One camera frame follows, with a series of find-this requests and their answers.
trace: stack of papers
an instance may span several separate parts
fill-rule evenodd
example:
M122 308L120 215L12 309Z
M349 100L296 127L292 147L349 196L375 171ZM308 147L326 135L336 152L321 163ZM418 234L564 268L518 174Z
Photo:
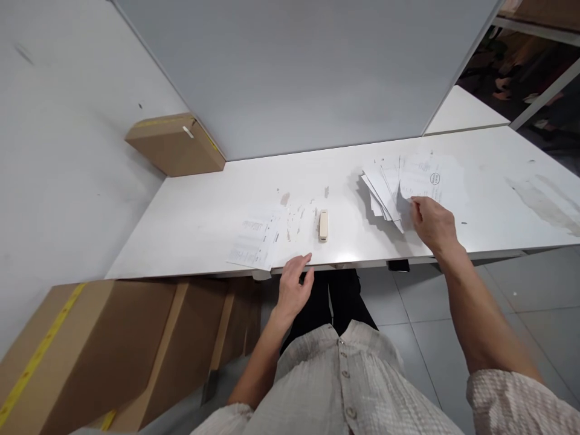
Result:
M412 229L411 197L429 196L443 202L443 190L454 177L457 164L449 158L428 154L399 155L375 160L363 168L362 180L369 188L375 216L391 221L401 233Z

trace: right hand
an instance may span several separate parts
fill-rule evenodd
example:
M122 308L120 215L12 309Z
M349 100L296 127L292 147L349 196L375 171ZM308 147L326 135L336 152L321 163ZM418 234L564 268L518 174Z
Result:
M411 218L415 231L433 254L461 247L453 213L427 196L412 196Z

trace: cardboard box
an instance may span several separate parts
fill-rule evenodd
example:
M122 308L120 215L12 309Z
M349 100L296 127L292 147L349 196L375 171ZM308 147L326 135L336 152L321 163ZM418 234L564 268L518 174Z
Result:
M178 285L147 388L117 410L108 431L137 432L204 385L227 288L198 278ZM101 428L103 419L91 426Z
M175 285L91 282L66 310L76 288L53 287L0 363L4 404L55 319L66 312L0 434L68 435L147 387Z
M211 359L212 370L219 370L228 362L244 355L253 291L254 280L251 277L229 280L228 294L225 297L216 346Z
M125 141L169 176L224 169L224 157L189 113L138 122Z
M243 355L247 356L254 351L262 332L262 294L254 289L250 300L246 337L243 342Z
M498 15L563 30L580 31L578 0L508 0Z

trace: white wall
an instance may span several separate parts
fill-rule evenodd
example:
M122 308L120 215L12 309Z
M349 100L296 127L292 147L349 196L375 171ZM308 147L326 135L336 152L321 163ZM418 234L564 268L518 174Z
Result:
M0 2L0 358L51 286L105 276L160 186L130 126L186 110L111 3Z

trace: forearm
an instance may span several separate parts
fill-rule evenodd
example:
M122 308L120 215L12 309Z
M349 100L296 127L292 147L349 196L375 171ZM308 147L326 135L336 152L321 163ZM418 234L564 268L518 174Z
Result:
M244 403L256 409L268 394L274 384L282 339L290 325L291 321L279 318L274 308L243 375L228 399L228 405Z
M468 370L500 369L542 382L535 364L459 243L435 253L449 289L451 318Z

